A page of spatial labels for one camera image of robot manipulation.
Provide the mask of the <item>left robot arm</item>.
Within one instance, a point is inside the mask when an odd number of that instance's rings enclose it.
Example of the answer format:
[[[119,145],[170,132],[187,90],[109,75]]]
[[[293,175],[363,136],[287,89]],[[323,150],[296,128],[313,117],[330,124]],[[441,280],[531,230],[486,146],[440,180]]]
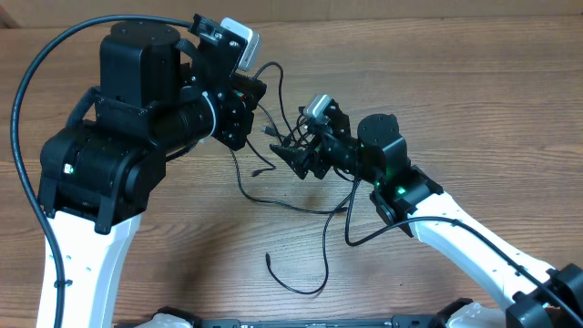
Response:
[[[99,49],[100,83],[42,147],[38,200],[65,269],[44,272],[37,325],[62,303],[65,327],[112,323],[128,248],[170,161],[215,138],[242,149],[263,82],[250,76],[261,36],[196,16],[193,44],[174,24],[118,18]]]

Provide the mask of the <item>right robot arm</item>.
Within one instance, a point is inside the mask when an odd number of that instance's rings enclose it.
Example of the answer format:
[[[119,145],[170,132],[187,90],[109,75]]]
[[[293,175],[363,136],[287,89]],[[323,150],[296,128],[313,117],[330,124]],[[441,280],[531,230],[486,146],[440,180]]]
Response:
[[[308,106],[302,138],[271,150],[294,173],[321,179],[329,169],[368,182],[370,200],[385,225],[442,253],[495,301],[488,309],[459,300],[433,317],[435,327],[579,327],[582,270],[558,270],[512,246],[473,219],[441,185],[411,163],[393,115],[364,118],[353,136],[336,103]]]

